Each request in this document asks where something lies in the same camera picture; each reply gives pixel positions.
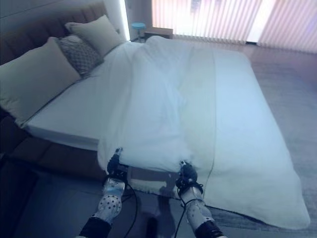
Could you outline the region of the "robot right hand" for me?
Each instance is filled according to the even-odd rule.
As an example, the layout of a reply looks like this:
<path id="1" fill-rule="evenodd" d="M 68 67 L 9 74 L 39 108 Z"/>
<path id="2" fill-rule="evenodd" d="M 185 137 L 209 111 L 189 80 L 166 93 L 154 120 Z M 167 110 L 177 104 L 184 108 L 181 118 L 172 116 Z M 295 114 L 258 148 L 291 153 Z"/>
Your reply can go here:
<path id="1" fill-rule="evenodd" d="M 197 172 L 190 163 L 181 161 L 180 166 L 179 178 L 176 181 L 177 185 L 197 182 Z"/>

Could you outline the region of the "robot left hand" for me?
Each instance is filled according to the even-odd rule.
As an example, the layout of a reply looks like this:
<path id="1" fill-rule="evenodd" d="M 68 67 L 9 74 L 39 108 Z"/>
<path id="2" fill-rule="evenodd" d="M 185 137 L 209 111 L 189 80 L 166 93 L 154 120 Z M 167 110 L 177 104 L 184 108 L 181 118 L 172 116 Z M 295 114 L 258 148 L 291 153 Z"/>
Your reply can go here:
<path id="1" fill-rule="evenodd" d="M 111 157 L 107 165 L 108 175 L 117 179 L 126 179 L 128 166 L 120 163 L 120 155 L 122 148 L 116 148 L 115 153 Z"/>

